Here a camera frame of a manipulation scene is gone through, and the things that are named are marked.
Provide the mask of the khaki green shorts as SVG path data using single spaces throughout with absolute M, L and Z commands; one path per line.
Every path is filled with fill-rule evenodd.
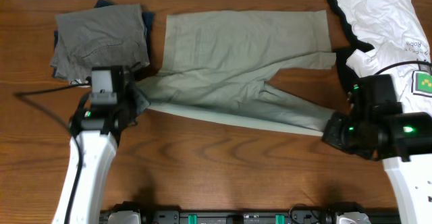
M 329 69 L 325 11 L 209 11 L 167 17 L 163 64 L 139 87 L 155 103 L 323 131 L 332 110 L 268 85 L 281 69 Z

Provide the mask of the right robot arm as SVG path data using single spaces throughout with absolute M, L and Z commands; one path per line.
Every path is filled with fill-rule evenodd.
M 428 113 L 353 119 L 334 113 L 321 140 L 349 155 L 380 161 L 402 223 L 431 222 L 431 116 Z

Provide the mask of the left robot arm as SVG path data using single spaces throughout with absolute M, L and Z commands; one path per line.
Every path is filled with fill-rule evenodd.
M 92 93 L 80 99 L 70 119 L 70 158 L 53 223 L 98 223 L 107 174 L 122 132 L 150 105 L 132 82 L 120 102 L 96 104 Z

